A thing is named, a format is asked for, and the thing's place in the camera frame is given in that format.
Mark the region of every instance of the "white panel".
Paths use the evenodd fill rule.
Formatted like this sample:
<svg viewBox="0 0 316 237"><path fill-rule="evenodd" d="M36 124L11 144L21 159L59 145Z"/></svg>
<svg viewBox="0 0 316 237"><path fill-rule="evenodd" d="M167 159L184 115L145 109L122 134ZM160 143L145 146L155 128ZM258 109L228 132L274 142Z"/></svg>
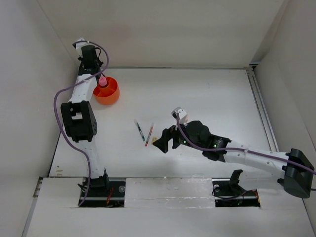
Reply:
<svg viewBox="0 0 316 237"><path fill-rule="evenodd" d="M245 67L282 0L39 0L65 47L83 36L110 66Z"/></svg>
<svg viewBox="0 0 316 237"><path fill-rule="evenodd" d="M54 94L76 68L35 0L0 1L0 29L0 236L19 237L58 138Z"/></svg>
<svg viewBox="0 0 316 237"><path fill-rule="evenodd" d="M211 178L126 179L125 208L213 208Z"/></svg>
<svg viewBox="0 0 316 237"><path fill-rule="evenodd" d="M316 1L291 0L272 48L256 69L281 150L298 148L316 165ZM316 228L316 194L305 200Z"/></svg>
<svg viewBox="0 0 316 237"><path fill-rule="evenodd" d="M176 123L171 112L178 106L213 134L269 150L245 70L117 69L107 75L118 81L120 98L112 106L95 99L91 105L98 122L96 145L110 177L230 177L235 169L253 170L208 160L185 146L173 150L171 141L167 154L145 147L134 119L145 136L154 122L152 137L160 137ZM84 156L60 138L50 176L82 177L86 169Z"/></svg>
<svg viewBox="0 0 316 237"><path fill-rule="evenodd" d="M313 237L303 204L293 209L73 208L80 178L44 179L27 237Z"/></svg>

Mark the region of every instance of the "orange container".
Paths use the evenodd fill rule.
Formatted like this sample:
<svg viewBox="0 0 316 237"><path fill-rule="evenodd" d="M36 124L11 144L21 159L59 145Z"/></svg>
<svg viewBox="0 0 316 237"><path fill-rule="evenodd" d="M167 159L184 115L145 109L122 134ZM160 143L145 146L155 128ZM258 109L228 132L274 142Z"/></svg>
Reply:
<svg viewBox="0 0 316 237"><path fill-rule="evenodd" d="M99 84L93 90L95 99L102 105L112 105L119 98L118 82L111 77L107 77L108 85L101 87Z"/></svg>

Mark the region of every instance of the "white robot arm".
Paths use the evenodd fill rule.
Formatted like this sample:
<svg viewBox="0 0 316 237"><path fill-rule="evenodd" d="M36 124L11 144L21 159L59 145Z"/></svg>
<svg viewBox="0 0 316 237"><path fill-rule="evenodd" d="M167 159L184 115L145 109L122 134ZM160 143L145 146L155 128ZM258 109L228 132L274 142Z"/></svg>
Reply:
<svg viewBox="0 0 316 237"><path fill-rule="evenodd" d="M100 76L85 80L100 71L102 62L96 54L96 48L79 39L74 45L81 61L77 81L83 83L76 86L67 103L61 105L61 112L66 134L76 142L76 146L85 151L90 159L90 189L108 189L109 178L99 160L94 136L97 133L97 122L94 117L90 100Z"/></svg>
<svg viewBox="0 0 316 237"><path fill-rule="evenodd" d="M200 121L187 123L187 112L180 107L172 112L172 116L177 119L177 125L165 129L162 137L153 143L164 153L168 152L168 141L172 139L173 149L186 145L203 151L203 156L210 160L244 164L259 169L253 172L235 170L230 178L231 186L243 190L284 189L293 196L309 198L313 174L284 162L290 160L314 170L300 150L292 149L290 153L284 153L253 149L249 145L211 134L208 127Z"/></svg>

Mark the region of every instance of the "white tabletop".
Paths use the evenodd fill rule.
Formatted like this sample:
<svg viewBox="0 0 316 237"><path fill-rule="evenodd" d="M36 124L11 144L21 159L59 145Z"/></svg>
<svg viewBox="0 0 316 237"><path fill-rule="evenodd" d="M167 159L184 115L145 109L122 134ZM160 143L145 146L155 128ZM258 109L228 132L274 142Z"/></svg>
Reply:
<svg viewBox="0 0 316 237"><path fill-rule="evenodd" d="M236 164L213 162L200 151L169 147L167 154L145 147L134 124L137 119L145 137L154 122L152 137L175 124L171 112L186 109L189 120L200 120L210 132L260 149L268 141L253 99L245 70L227 69L112 69L120 98L111 106L91 99L98 122L95 136L100 160L110 177L230 177ZM50 177L82 177L87 165L82 154L61 137Z"/></svg>
<svg viewBox="0 0 316 237"><path fill-rule="evenodd" d="M170 113L178 106L187 110L189 120L202 121L214 134L269 149L245 70L117 69L108 70L107 75L118 81L119 100L112 106L94 99L91 104L98 122L96 144L110 177L201 176L208 180L230 177L235 169L252 169L210 161L185 146L170 147L167 154L152 145L145 147L134 119L145 136L154 122L152 137L160 137L164 128L175 124ZM175 204L173 200L168 205L163 200L161 205L150 179L139 182L141 187L131 187L129 180L126 190L133 189L137 198L128 191L125 208L78 208L77 183L82 178L66 177L86 175L84 157L60 138L50 176L65 178L44 180L27 237L314 236L302 200L281 190L259 190L261 208L215 208L212 197L202 202ZM159 195L169 193L167 185L158 188L163 191ZM139 199L143 189L154 199ZM177 189L191 197L187 190Z"/></svg>

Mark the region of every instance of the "marker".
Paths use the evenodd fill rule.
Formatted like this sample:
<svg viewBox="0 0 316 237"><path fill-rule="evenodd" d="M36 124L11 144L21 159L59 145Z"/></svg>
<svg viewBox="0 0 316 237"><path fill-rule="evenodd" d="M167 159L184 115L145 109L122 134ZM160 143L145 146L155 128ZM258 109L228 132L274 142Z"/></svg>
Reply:
<svg viewBox="0 0 316 237"><path fill-rule="evenodd" d="M134 119L134 122L135 122L136 126L138 127L139 133L140 133L140 135L142 136L143 141L145 141L145 137L144 137L144 135L143 135L142 130L140 129L140 126L139 126L139 124L138 124L137 120L136 120L136 119Z"/></svg>
<svg viewBox="0 0 316 237"><path fill-rule="evenodd" d="M148 137L147 137L147 140L146 140L146 143L145 143L145 147L148 145L148 142L149 142L149 139L150 139L150 136L152 134L152 131L153 131L153 128L154 128L154 123L152 123L151 127L150 127L150 131L149 131L149 134L148 134Z"/></svg>

